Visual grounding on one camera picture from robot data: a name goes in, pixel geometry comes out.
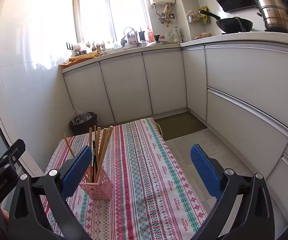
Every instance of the blue rubber tip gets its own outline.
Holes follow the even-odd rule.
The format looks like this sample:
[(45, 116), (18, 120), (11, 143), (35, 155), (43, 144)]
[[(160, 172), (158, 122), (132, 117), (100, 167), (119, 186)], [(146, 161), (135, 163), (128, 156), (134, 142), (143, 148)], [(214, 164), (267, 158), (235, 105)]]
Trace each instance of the blue rubber tip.
[(85, 146), (73, 159), (74, 162), (71, 167), (66, 172), (62, 179), (62, 191), (61, 196), (63, 198), (68, 198), (73, 196), (75, 190), (77, 189), (81, 179), (86, 172), (88, 166), (92, 161), (92, 149)]
[(191, 161), (201, 177), (208, 193), (219, 200), (222, 197), (221, 179), (208, 161), (203, 149), (195, 144), (191, 148)]

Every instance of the window pane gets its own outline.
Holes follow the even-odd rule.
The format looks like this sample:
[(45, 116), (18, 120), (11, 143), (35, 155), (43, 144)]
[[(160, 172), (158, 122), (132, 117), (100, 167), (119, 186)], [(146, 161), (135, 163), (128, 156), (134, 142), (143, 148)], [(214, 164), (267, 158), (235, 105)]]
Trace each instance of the window pane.
[(80, 17), (85, 43), (111, 40), (105, 0), (80, 0)]
[(126, 27), (132, 27), (137, 32), (140, 32), (140, 27), (143, 31), (147, 29), (141, 0), (109, 0), (109, 4), (118, 43)]

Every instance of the pink basket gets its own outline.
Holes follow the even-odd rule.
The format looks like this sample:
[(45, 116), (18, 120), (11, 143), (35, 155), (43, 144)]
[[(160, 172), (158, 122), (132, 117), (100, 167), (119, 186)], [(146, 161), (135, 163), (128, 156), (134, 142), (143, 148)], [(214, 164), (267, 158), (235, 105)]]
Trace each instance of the pink basket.
[(103, 168), (97, 183), (80, 182), (80, 187), (92, 199), (110, 200), (112, 197), (113, 184)]

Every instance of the black wok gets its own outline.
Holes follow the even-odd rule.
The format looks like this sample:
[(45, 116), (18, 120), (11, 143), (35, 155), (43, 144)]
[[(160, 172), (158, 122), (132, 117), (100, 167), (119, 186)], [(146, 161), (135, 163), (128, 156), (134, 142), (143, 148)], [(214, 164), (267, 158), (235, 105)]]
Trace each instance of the black wok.
[(221, 19), (216, 14), (200, 10), (199, 13), (214, 17), (216, 24), (226, 33), (250, 32), (253, 28), (253, 22), (239, 17)]

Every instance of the table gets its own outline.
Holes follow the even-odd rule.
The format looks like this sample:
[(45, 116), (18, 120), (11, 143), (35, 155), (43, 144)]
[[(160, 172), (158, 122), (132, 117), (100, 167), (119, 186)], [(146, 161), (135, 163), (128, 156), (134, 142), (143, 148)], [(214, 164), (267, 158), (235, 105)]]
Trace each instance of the table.
[[(88, 139), (83, 134), (68, 141), (77, 153)], [(45, 173), (69, 158), (61, 140)], [(93, 240), (189, 240), (204, 222), (207, 214), (152, 118), (115, 126), (103, 167), (113, 183), (111, 200), (93, 200), (80, 187), (67, 198)], [(44, 196), (42, 203), (61, 234)]]

